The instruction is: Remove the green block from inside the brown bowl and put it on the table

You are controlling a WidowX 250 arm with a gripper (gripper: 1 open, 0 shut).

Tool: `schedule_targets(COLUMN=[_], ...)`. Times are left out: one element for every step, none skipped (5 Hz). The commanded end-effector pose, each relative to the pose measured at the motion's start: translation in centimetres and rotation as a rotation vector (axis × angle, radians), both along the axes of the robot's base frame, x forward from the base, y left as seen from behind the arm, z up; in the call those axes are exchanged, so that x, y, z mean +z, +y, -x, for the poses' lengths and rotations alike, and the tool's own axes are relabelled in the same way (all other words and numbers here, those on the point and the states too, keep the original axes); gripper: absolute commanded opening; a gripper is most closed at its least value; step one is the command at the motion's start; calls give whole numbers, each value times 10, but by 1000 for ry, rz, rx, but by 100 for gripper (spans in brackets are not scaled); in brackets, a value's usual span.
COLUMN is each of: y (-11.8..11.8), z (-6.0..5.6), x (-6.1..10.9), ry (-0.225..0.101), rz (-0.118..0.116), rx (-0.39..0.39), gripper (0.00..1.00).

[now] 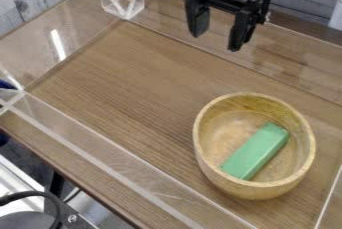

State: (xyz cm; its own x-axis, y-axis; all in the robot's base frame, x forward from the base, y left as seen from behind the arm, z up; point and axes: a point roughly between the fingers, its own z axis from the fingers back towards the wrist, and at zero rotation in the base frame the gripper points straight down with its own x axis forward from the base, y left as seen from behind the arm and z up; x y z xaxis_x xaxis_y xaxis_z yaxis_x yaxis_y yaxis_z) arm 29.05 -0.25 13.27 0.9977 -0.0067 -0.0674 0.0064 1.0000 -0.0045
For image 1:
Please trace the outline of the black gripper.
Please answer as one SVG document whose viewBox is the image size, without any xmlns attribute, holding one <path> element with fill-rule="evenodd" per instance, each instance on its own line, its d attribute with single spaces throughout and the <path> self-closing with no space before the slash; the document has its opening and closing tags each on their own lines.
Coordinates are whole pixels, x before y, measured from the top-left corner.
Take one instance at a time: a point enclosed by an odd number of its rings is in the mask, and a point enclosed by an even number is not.
<svg viewBox="0 0 342 229">
<path fill-rule="evenodd" d="M 236 52 L 251 39 L 256 22 L 267 21 L 271 0 L 208 0 L 213 6 L 236 13 L 233 25 L 229 30 L 228 50 Z M 186 25 L 190 35 L 197 38 L 209 26 L 209 6 L 205 0 L 184 0 Z"/>
</svg>

